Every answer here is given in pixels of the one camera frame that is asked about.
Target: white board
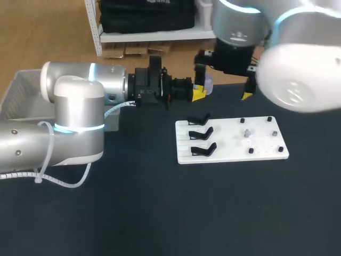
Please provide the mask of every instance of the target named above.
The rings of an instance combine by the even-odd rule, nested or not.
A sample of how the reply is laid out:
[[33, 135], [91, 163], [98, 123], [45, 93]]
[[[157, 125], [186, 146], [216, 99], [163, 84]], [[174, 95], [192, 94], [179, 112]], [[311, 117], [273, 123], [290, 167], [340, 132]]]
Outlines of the white board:
[[[231, 119], [211, 119], [205, 126], [189, 125], [188, 121], [177, 121], [176, 146], [177, 160], [179, 164], [201, 164], [201, 163], [222, 163], [287, 159], [288, 148], [284, 142], [277, 121], [271, 117], [244, 117]], [[189, 131], [206, 133], [213, 127], [214, 132], [208, 140], [191, 140]], [[250, 131], [250, 136], [245, 138], [245, 130]], [[191, 147], [208, 149], [212, 143], [217, 143], [217, 149], [210, 157], [193, 156]]]

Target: white cable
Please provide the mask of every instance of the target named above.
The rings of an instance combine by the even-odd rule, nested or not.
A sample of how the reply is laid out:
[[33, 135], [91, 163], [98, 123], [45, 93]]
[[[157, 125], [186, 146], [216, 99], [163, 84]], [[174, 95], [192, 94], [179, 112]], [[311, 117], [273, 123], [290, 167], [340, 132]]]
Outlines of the white cable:
[[135, 101], [126, 101], [123, 102], [119, 105], [114, 106], [113, 108], [109, 109], [107, 112], [104, 114], [104, 119], [106, 119], [112, 112], [114, 112], [117, 109], [120, 109], [122, 107], [136, 107]]
[[[91, 164], [88, 164], [86, 166], [86, 169], [85, 169], [85, 172], [83, 174], [83, 177], [81, 178], [81, 180], [79, 182], [77, 182], [76, 184], [68, 184], [64, 181], [61, 181], [61, 180], [58, 180], [52, 176], [49, 176], [49, 175], [46, 175], [46, 174], [43, 174], [42, 176], [42, 179], [45, 179], [45, 180], [48, 180], [50, 182], [53, 182], [57, 185], [60, 185], [60, 186], [63, 186], [63, 187], [66, 187], [66, 188], [78, 188], [80, 187], [89, 171], [90, 171], [90, 167], [91, 167]], [[39, 173], [35, 173], [35, 172], [12, 172], [12, 173], [7, 173], [7, 174], [0, 174], [0, 180], [5, 180], [5, 179], [15, 179], [15, 178], [25, 178], [25, 177], [29, 177], [29, 178], [38, 178], [39, 177]]]
[[48, 166], [48, 163], [50, 162], [51, 156], [52, 156], [52, 152], [53, 152], [53, 147], [54, 147], [54, 131], [53, 131], [53, 127], [50, 123], [42, 121], [40, 123], [38, 123], [39, 126], [42, 126], [43, 124], [46, 124], [47, 128], [48, 128], [48, 132], [50, 133], [50, 143], [48, 144], [48, 149], [47, 149], [47, 154], [43, 163], [43, 167], [41, 168], [40, 172], [38, 171], [38, 169], [34, 169], [35, 173], [38, 173], [38, 177], [36, 177], [34, 179], [35, 183], [42, 183], [43, 179], [43, 175], [46, 171], [46, 168]]
[[[122, 107], [135, 107], [135, 106], [136, 106], [135, 101], [127, 101], [127, 102], [121, 103], [119, 105], [116, 105], [113, 108], [109, 109], [104, 114], [104, 119], [106, 119], [112, 112], [114, 112], [117, 109], [120, 109]], [[39, 126], [42, 126], [43, 124], [47, 125], [48, 132], [50, 133], [50, 143], [48, 145], [47, 154], [46, 154], [46, 157], [45, 157], [45, 160], [44, 160], [44, 163], [43, 163], [43, 166], [42, 166], [42, 169], [40, 170], [40, 172], [38, 172], [38, 169], [34, 169], [35, 172], [12, 172], [12, 173], [7, 173], [7, 174], [0, 174], [0, 180], [29, 177], [29, 178], [35, 178], [36, 183], [41, 183], [42, 179], [45, 179], [45, 180], [48, 180], [52, 183], [55, 183], [57, 185], [60, 185], [60, 186], [66, 187], [66, 188], [78, 188], [78, 187], [80, 187], [84, 183], [84, 181], [86, 180], [87, 175], [89, 174], [91, 163], [89, 163], [86, 166], [83, 177], [76, 184], [69, 184], [69, 183], [66, 183], [64, 181], [58, 180], [52, 176], [45, 174], [46, 168], [47, 168], [48, 163], [49, 163], [51, 156], [52, 156], [55, 137], [54, 137], [52, 125], [48, 122], [38, 123]]]

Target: black clip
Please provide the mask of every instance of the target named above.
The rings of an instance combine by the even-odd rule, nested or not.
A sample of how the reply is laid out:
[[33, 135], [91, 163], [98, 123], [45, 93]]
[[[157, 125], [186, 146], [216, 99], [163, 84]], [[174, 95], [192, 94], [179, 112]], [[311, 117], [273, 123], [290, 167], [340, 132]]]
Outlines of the black clip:
[[213, 133], [213, 127], [211, 126], [208, 128], [206, 133], [200, 133], [200, 132], [188, 132], [188, 135], [190, 136], [191, 140], [208, 140], [208, 138]]
[[207, 115], [203, 119], [198, 119], [195, 117], [189, 117], [187, 118], [188, 125], [206, 125], [207, 121], [211, 118], [211, 114], [207, 113]]
[[212, 143], [208, 149], [191, 147], [192, 156], [211, 156], [213, 152], [217, 149], [217, 143]]

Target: dark table surface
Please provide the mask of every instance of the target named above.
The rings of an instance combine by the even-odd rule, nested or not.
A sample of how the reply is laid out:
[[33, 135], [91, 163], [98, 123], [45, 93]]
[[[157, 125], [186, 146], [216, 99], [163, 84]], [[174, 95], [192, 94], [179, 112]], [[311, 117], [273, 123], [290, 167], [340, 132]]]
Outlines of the dark table surface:
[[[78, 189], [0, 182], [0, 255], [340, 255], [341, 111], [299, 114], [242, 86], [125, 108]], [[175, 122], [276, 117], [288, 160], [178, 165]], [[85, 166], [47, 170], [77, 182]]]

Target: white plastic container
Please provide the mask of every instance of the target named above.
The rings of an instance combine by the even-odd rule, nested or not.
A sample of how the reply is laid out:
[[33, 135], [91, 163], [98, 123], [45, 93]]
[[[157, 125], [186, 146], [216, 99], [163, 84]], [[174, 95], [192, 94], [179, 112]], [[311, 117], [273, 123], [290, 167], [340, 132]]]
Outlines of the white plastic container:
[[200, 25], [204, 31], [212, 30], [211, 16], [213, 10], [213, 0], [196, 0]]
[[[47, 121], [54, 124], [54, 104], [44, 100], [40, 92], [41, 70], [21, 70], [15, 75], [0, 102], [0, 121], [15, 120], [31, 123]], [[104, 121], [104, 131], [119, 130], [120, 110]]]

